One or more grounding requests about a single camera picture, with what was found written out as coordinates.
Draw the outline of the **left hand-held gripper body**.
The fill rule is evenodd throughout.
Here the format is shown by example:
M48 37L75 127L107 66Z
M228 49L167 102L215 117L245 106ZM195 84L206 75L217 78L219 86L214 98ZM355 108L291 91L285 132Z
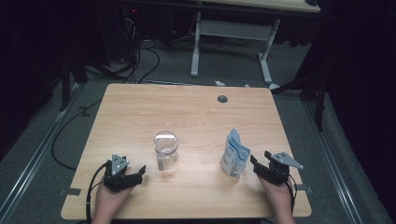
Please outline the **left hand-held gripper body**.
M130 177L125 174L128 167L128 160L117 154L113 154L111 160L106 165L104 185L114 191L120 192L121 190L130 187Z

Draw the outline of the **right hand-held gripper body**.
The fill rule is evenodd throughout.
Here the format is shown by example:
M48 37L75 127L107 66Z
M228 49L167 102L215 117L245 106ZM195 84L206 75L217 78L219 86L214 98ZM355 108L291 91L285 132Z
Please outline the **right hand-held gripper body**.
M272 184L286 183L290 176L290 167L303 169L304 166L297 162L286 152L272 154L273 162L269 164L269 174L265 179Z

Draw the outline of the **white and blue pouch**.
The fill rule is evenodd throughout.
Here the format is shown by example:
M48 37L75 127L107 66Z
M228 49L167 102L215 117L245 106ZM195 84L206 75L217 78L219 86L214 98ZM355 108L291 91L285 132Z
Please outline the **white and blue pouch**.
M245 170L249 155L250 149L241 144L239 132L232 129L227 135L220 167L227 176L238 177Z

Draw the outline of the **clear glass jar hinged lid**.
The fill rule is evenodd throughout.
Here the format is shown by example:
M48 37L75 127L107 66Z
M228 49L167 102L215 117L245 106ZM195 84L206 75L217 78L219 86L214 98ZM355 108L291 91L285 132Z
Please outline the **clear glass jar hinged lid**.
M157 164L160 171L172 165L178 158L177 137L170 131L161 131L154 137L154 150L157 155Z

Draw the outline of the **person's left hand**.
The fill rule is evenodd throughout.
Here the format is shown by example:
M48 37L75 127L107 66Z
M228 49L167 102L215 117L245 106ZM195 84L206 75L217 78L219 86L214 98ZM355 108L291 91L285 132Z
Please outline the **person's left hand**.
M114 192L100 184L95 197L94 217L114 217L129 197L134 187Z

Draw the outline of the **person's right hand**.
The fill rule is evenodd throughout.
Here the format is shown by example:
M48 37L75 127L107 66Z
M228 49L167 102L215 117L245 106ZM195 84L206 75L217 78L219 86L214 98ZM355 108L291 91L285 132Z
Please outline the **person's right hand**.
M260 177L265 193L277 219L291 217L291 194L287 184L275 185Z

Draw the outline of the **black metal stand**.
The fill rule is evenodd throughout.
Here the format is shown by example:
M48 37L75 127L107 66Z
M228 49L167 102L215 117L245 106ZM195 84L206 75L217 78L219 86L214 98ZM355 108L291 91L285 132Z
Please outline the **black metal stand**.
M324 100L326 84L329 71L321 68L318 64L308 65L303 63L296 75L296 78L278 88L272 90L272 94L280 94L286 90L301 90L300 99L302 101L315 102L314 119L318 129L322 132L322 116L325 109Z
M87 66L93 67L107 77L122 79L116 72L104 68L99 63L95 63L73 52L66 53L62 61L61 81L63 104L61 106L61 111L65 111L66 107L71 104L70 77L73 77L78 85L85 85L88 82L88 75L86 72Z

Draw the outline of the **white-framed desk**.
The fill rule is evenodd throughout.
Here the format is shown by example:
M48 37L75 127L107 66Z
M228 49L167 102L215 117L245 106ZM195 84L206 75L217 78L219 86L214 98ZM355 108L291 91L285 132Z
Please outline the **white-framed desk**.
M269 9L272 12L296 12L303 15L319 14L320 7L317 0L191 0L198 7L232 7L237 12L242 9ZM272 80L267 58L281 19L275 17L270 24L258 22L226 21L224 19L203 19L202 10L199 9L195 16L194 50L191 59L191 76L199 75L200 39L202 35L230 37L245 40L263 41L262 52L258 54L264 82L271 91L280 88Z

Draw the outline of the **metal floor rail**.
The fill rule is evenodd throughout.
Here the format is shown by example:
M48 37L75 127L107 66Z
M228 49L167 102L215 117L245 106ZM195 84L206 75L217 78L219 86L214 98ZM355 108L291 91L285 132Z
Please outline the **metal floor rail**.
M303 107L311 125L313 126L313 129L315 130L316 136L320 143L320 152L324 159L324 164L327 167L328 173L331 177L339 201L344 208L349 224L363 224L361 215L356 207L356 204L354 203L349 187L347 186L347 183L336 164L335 158L330 149L330 145L328 144L324 133L319 129L316 123L313 106L310 103L303 103Z
M50 151L50 144L84 84L74 84L70 100L63 103L63 90L34 115L11 151L0 162L0 224L8 224L24 192Z

